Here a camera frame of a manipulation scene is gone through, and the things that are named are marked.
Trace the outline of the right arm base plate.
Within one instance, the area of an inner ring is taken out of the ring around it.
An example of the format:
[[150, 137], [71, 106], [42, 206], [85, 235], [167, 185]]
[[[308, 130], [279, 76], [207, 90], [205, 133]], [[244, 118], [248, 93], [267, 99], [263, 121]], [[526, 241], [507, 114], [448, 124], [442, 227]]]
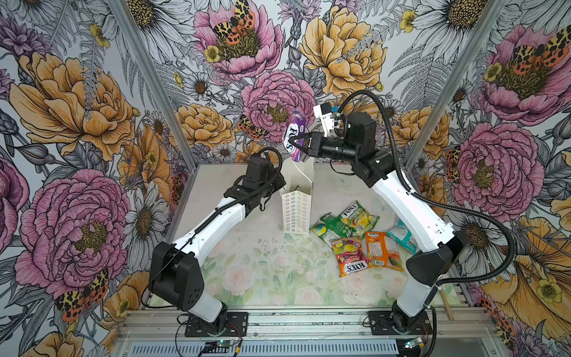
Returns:
[[428, 336], [433, 332], [431, 320], [425, 311], [411, 318], [401, 312], [373, 310], [367, 313], [366, 322], [374, 336]]

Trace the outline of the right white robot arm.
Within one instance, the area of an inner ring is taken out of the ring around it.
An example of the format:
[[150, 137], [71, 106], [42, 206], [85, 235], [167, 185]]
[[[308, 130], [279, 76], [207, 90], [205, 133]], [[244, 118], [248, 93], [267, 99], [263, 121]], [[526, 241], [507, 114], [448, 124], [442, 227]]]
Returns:
[[352, 172], [389, 204], [412, 233], [418, 251], [406, 262], [409, 278], [390, 317], [395, 331], [409, 333], [423, 321], [425, 308], [437, 294], [441, 278], [467, 245], [468, 235], [455, 231], [434, 212], [433, 205], [405, 188], [403, 172], [394, 165], [391, 154], [376, 148], [373, 139], [349, 142], [309, 132], [286, 141], [310, 157], [350, 163]]

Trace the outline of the white printed paper bag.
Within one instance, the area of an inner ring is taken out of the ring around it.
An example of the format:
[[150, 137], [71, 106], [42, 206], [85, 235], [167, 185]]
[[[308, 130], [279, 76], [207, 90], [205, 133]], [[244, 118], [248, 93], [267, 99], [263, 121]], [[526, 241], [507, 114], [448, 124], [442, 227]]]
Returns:
[[283, 163], [281, 174], [285, 179], [285, 185], [280, 189], [280, 195], [285, 234], [309, 235], [315, 177], [314, 163], [313, 158], [308, 158], [304, 162], [287, 159]]

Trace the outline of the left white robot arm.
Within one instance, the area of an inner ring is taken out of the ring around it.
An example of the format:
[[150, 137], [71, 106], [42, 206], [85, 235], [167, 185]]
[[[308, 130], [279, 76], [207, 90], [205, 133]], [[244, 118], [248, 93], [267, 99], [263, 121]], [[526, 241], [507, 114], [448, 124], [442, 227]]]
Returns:
[[247, 173], [235, 181], [209, 216], [172, 243], [154, 251], [148, 290], [209, 324], [225, 324], [225, 304], [206, 291], [202, 265], [215, 246], [255, 208], [285, 185], [280, 170]]

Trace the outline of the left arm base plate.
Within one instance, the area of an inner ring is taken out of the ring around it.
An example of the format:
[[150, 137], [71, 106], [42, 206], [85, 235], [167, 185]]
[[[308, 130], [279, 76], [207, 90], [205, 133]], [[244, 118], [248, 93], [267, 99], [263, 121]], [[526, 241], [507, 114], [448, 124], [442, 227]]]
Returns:
[[184, 336], [188, 338], [245, 337], [248, 330], [247, 312], [222, 312], [214, 322], [190, 314]]

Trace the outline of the purple Fox's candy bag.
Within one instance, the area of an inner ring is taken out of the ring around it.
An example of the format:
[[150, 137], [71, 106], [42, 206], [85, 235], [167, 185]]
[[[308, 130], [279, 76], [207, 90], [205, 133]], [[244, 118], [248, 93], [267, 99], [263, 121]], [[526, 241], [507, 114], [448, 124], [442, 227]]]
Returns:
[[[288, 142], [291, 141], [291, 137], [297, 135], [299, 133], [306, 133], [307, 132], [307, 123], [308, 120], [306, 116], [298, 109], [294, 110], [287, 120], [287, 129], [283, 136], [283, 145], [285, 150], [290, 154], [288, 151]], [[305, 160], [306, 155], [304, 156], [292, 156], [290, 154], [292, 160], [294, 162], [302, 162]]]

